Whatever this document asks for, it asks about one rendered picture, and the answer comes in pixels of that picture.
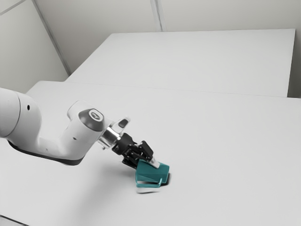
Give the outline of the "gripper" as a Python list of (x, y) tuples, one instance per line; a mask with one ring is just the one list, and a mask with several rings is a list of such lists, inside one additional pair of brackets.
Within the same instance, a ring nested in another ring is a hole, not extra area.
[(122, 155), (122, 163), (133, 169), (137, 169), (139, 159), (144, 160), (156, 169), (160, 167), (160, 163), (153, 157), (153, 150), (147, 142), (143, 140), (137, 146), (137, 143), (127, 133), (121, 136), (120, 140), (112, 148), (112, 151), (117, 155)]

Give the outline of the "teal faceted mug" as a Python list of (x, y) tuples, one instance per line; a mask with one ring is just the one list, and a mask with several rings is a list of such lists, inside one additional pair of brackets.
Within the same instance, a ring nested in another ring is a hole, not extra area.
[(169, 169), (170, 166), (163, 163), (155, 168), (147, 161), (139, 160), (135, 173), (137, 193), (158, 192), (162, 186), (168, 184)]

